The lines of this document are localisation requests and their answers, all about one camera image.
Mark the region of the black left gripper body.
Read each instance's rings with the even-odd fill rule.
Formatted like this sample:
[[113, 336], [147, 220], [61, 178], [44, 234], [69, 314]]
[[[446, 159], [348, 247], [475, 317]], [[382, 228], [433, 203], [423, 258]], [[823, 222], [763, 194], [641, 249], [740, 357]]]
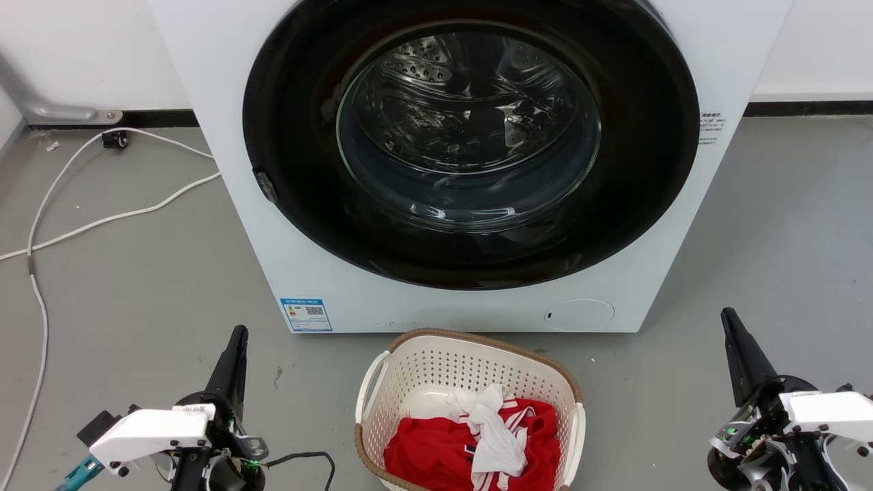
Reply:
[[252, 436], [243, 431], [242, 417], [234, 414], [224, 398], [196, 392], [178, 401], [181, 406], [196, 404], [214, 405], [214, 417], [207, 422], [203, 438], [175, 450], [174, 489], [263, 490], [265, 471], [258, 461], [266, 444], [249, 444]]

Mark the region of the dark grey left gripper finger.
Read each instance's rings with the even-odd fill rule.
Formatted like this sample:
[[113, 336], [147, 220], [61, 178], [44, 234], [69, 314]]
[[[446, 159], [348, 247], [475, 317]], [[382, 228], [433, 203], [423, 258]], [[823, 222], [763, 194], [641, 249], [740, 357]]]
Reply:
[[246, 326], [237, 325], [209, 377], [205, 392], [224, 398], [237, 417], [243, 416], [244, 389], [248, 367]]

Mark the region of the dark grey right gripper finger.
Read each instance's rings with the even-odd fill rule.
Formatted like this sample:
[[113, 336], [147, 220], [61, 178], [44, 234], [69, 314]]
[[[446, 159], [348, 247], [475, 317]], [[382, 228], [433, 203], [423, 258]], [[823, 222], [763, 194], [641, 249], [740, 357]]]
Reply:
[[777, 379], [778, 374], [734, 308], [723, 308], [720, 319], [733, 400], [740, 408], [762, 385]]

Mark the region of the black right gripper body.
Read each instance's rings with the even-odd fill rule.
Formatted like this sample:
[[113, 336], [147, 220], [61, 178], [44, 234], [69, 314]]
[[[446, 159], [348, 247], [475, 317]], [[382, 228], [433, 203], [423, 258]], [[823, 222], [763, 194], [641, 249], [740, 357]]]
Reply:
[[707, 467], [726, 490], [788, 490], [794, 461], [784, 442], [783, 393], [814, 391], [796, 376], [777, 376], [743, 395], [738, 413], [710, 440]]

